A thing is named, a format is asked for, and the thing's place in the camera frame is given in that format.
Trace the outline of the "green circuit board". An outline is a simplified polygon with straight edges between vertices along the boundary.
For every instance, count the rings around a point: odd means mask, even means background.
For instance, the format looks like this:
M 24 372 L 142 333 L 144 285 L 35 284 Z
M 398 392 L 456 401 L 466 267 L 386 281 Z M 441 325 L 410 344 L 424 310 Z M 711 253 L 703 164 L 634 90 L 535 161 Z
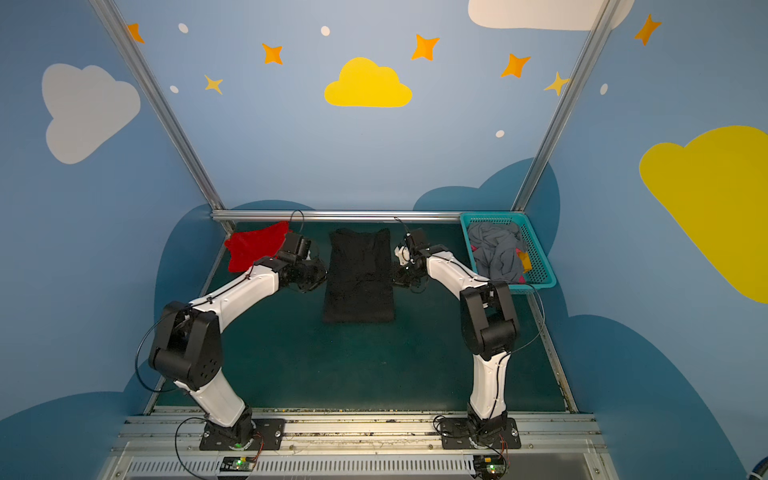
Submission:
M 503 456 L 476 455 L 473 457 L 473 479 L 499 480 L 507 473 L 507 462 Z
M 225 473 L 225 472 L 250 473 L 255 469 L 256 464 L 257 464 L 257 458 L 255 456 L 224 457 L 220 464 L 219 471 L 221 473 Z

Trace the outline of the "grey t shirt in basket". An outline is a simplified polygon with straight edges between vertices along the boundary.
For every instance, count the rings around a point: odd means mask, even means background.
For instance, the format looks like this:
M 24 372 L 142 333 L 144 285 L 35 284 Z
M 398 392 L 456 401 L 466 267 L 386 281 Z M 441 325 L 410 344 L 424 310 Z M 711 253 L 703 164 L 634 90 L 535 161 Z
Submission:
M 468 228 L 476 271 L 493 281 L 524 283 L 524 264 L 518 252 L 527 252 L 515 223 L 472 222 Z

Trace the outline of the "yellow garment in basket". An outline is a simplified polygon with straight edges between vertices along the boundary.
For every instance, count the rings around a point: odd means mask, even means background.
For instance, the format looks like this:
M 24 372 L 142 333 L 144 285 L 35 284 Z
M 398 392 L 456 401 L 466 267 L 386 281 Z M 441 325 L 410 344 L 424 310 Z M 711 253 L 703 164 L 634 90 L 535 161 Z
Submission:
M 517 250 L 516 253 L 522 263 L 523 271 L 525 273 L 530 272 L 533 269 L 533 265 L 529 253 L 522 250 Z

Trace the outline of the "left side floor rail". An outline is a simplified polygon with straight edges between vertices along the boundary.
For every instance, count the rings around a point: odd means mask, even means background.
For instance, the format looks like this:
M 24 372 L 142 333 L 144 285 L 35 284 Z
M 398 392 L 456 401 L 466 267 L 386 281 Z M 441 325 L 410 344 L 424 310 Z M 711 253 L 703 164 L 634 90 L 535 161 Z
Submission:
M 210 284 L 211 284 L 211 282 L 213 280 L 213 277 L 215 276 L 216 270 L 218 269 L 218 267 L 219 267 L 219 265 L 221 263 L 221 260 L 222 260 L 224 254 L 225 254 L 225 250 L 226 250 L 226 248 L 224 246 L 224 243 L 221 243 L 221 245 L 220 245 L 220 247 L 219 247 L 219 249 L 217 251 L 217 255 L 216 255 L 216 257 L 215 257 L 215 259 L 214 259 L 214 261 L 213 261 L 213 263 L 211 265 L 211 268 L 208 271 L 208 275 L 206 277 L 206 280 L 205 280 L 203 286 L 201 287 L 200 295 L 205 294 L 208 291 L 208 289 L 210 287 Z M 159 377 L 158 381 L 157 381 L 157 384 L 155 386 L 155 389 L 162 390 L 164 393 L 170 393 L 172 391 L 175 391 L 176 387 L 173 384 L 170 384 L 169 386 L 167 386 L 166 385 L 166 379 L 164 377 Z M 151 415 L 153 413 L 154 407 L 155 407 L 159 397 L 160 397 L 160 393 L 152 393 L 151 394 L 151 396 L 149 397 L 149 400 L 147 401 L 146 406 L 144 407 L 144 409 L 142 411 L 142 414 L 144 416 L 148 416 L 148 415 Z

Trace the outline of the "right side floor rail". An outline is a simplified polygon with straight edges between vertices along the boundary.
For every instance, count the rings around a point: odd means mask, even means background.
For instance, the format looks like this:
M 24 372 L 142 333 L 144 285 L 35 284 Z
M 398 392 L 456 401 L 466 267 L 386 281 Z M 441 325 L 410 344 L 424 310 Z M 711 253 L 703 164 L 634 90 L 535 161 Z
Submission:
M 555 381 L 563 398 L 565 409 L 568 413 L 576 414 L 579 412 L 579 408 L 570 388 L 555 345 L 552 341 L 550 331 L 547 327 L 544 303 L 539 292 L 534 288 L 530 289 L 530 292 L 526 294 L 526 297 L 528 299 L 528 304 L 531 308 L 534 321 L 537 326 L 538 337 L 542 342 L 544 352 L 547 356 L 550 368 L 553 372 Z

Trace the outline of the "black printed t shirt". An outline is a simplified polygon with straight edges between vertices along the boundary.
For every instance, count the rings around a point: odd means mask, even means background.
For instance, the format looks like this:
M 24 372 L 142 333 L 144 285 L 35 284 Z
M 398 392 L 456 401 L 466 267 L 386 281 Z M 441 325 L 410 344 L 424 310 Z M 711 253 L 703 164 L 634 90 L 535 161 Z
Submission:
M 390 231 L 329 234 L 330 264 L 323 322 L 390 323 L 395 320 Z

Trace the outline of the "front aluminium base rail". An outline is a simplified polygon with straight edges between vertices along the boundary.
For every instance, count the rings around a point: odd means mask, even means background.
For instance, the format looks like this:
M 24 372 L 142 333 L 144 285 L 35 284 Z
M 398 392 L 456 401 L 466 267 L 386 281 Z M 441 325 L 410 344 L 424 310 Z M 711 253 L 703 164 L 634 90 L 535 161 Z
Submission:
M 520 449 L 445 450 L 437 411 L 259 410 L 286 421 L 281 447 L 201 451 L 203 421 L 193 408 L 160 407 L 128 418 L 101 479 L 473 479 L 473 457 L 500 455 L 503 479 L 615 479 L 616 467 L 588 414 L 513 412 Z M 224 457 L 255 456 L 250 473 L 219 471 Z

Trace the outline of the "teal plastic basket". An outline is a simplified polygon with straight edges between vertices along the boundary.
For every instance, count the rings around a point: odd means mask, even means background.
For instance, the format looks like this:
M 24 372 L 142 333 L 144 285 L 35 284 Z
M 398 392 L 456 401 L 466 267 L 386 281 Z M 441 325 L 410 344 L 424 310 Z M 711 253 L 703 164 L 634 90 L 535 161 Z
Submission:
M 530 292 L 531 288 L 538 290 L 552 288 L 556 285 L 557 280 L 555 278 L 553 269 L 547 259 L 547 256 L 543 250 L 541 242 L 535 235 L 534 229 L 529 219 L 519 212 L 467 212 L 462 213 L 460 217 L 460 224 L 462 227 L 462 233 L 464 236 L 466 248 L 470 258 L 470 268 L 475 274 L 481 276 L 476 271 L 475 261 L 473 259 L 473 249 L 470 246 L 468 228 L 472 222 L 484 222 L 489 221 L 493 223 L 515 223 L 522 232 L 523 239 L 527 244 L 527 252 L 530 255 L 533 269 L 530 272 L 524 274 L 524 283 L 521 284 L 508 284 L 509 289 L 513 295 L 524 295 Z

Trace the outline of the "left green circuit board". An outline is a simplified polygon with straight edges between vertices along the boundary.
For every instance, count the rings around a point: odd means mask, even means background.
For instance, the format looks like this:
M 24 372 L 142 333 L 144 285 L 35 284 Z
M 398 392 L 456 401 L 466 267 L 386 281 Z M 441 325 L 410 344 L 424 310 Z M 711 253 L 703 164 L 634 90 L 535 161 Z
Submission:
M 250 473 L 255 469 L 256 464 L 257 464 L 257 458 L 255 456 L 224 457 L 220 464 L 219 471 L 221 473 L 225 473 L 225 472 Z

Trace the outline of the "left aluminium corner post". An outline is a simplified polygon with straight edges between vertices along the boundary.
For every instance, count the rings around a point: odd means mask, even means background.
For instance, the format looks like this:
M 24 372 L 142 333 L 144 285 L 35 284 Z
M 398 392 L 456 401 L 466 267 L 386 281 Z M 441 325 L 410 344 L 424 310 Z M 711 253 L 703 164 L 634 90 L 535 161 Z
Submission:
M 139 43 L 130 34 L 117 4 L 114 1 L 105 0 L 90 0 L 89 4 L 141 87 L 203 197 L 212 210 L 224 210 L 225 206 L 220 195 L 143 56 Z

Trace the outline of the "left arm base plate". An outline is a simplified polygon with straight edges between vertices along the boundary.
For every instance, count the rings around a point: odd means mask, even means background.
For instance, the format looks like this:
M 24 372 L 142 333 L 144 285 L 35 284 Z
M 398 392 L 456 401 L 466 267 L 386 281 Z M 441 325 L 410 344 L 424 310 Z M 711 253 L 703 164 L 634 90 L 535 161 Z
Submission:
M 199 449 L 218 452 L 279 450 L 285 426 L 286 421 L 282 418 L 251 418 L 233 427 L 222 427 L 207 421 Z

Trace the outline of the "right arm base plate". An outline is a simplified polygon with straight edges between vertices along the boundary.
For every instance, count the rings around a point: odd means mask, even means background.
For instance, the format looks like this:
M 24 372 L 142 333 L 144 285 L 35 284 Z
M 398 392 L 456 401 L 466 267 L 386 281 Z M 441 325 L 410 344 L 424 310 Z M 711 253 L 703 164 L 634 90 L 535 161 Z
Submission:
M 490 420 L 446 417 L 433 418 L 432 426 L 445 450 L 460 449 L 520 449 L 520 433 L 514 419 L 504 415 Z

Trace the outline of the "red folded t shirt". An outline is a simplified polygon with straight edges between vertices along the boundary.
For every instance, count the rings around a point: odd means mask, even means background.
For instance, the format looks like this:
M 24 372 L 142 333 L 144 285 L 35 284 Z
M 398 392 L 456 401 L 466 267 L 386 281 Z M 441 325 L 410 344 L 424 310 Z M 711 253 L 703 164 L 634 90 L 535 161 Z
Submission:
M 230 254 L 228 271 L 242 273 L 263 257 L 273 257 L 282 247 L 290 224 L 281 221 L 266 228 L 233 233 L 224 245 Z

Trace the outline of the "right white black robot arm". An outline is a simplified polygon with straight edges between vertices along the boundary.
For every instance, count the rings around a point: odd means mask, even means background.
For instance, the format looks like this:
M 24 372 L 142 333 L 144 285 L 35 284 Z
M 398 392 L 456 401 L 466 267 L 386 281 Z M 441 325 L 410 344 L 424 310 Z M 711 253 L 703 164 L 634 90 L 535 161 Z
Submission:
M 468 433 L 480 440 L 506 429 L 506 374 L 519 320 L 509 286 L 473 272 L 440 246 L 394 249 L 394 281 L 406 287 L 429 278 L 459 302 L 461 333 L 473 355 L 473 386 L 467 409 Z

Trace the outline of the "aluminium corner post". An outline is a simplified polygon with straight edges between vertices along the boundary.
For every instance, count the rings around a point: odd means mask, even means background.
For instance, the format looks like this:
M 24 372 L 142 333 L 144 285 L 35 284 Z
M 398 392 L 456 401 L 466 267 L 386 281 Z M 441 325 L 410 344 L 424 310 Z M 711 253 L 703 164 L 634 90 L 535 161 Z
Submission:
M 571 81 L 566 85 L 565 92 L 560 95 L 543 140 L 517 192 L 511 207 L 513 212 L 524 212 L 528 206 L 613 30 L 612 24 L 618 16 L 621 4 L 622 1 L 609 0 L 601 5 L 571 72 Z
M 139 43 L 130 34 L 117 4 L 114 1 L 105 0 L 90 0 L 89 4 L 141 87 L 203 197 L 212 210 L 224 210 L 225 206 L 220 195 L 143 56 Z

